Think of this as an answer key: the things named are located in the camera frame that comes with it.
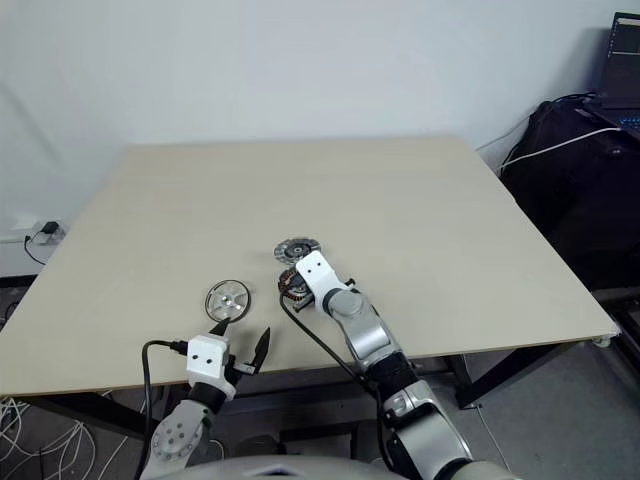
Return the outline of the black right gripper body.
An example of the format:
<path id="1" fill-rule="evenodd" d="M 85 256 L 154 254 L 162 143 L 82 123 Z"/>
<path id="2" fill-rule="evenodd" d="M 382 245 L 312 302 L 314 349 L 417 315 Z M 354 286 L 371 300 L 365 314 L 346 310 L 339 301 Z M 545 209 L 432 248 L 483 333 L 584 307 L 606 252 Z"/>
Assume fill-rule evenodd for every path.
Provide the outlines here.
<path id="1" fill-rule="evenodd" d="M 294 275 L 290 281 L 290 299 L 296 313 L 315 302 L 314 294 L 301 275 Z"/>

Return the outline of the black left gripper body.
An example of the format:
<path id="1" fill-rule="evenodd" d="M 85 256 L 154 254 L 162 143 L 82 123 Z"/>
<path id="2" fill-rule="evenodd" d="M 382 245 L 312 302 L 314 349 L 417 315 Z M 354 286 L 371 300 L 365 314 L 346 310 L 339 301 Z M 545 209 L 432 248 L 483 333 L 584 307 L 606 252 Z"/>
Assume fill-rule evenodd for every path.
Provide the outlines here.
<path id="1" fill-rule="evenodd" d="M 241 362 L 235 355 L 230 352 L 226 353 L 226 363 L 224 367 L 224 379 L 236 386 L 242 377 L 253 376 L 259 372 L 260 369 L 260 354 L 258 351 L 254 352 L 254 357 L 251 361 Z"/>

